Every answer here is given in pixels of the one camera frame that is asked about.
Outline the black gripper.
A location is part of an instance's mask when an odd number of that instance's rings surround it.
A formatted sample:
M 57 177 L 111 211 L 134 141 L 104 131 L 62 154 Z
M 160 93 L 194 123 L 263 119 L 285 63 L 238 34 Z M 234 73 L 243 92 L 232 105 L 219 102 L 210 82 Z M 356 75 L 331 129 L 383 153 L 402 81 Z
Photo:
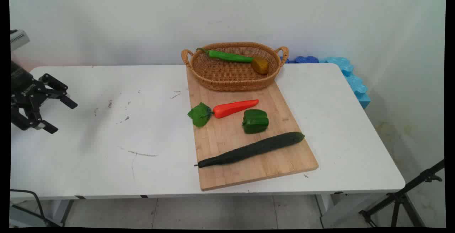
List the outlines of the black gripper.
M 26 118 L 20 113 L 20 109 L 23 109 L 24 113 L 40 113 L 40 107 L 47 98 L 60 100 L 70 109 L 78 107 L 69 97 L 68 86 L 50 74 L 44 74 L 36 80 L 32 74 L 11 61 L 10 81 L 11 123 L 23 131 L 34 128 L 54 134 L 58 128 L 44 120 Z

